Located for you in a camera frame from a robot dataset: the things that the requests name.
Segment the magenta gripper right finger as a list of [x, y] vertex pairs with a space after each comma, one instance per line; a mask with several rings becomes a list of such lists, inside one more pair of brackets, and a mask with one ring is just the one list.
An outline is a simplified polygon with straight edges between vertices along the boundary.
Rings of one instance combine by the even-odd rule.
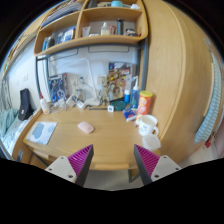
[[167, 155], [158, 156], [137, 144], [134, 145], [134, 157], [144, 185], [181, 170], [181, 167]]

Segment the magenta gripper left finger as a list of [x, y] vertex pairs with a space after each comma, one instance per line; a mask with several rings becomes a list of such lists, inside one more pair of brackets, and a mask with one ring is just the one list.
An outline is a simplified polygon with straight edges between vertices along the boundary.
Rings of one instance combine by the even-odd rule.
[[83, 186], [94, 155], [93, 145], [84, 147], [69, 157], [60, 156], [46, 168], [56, 176]]

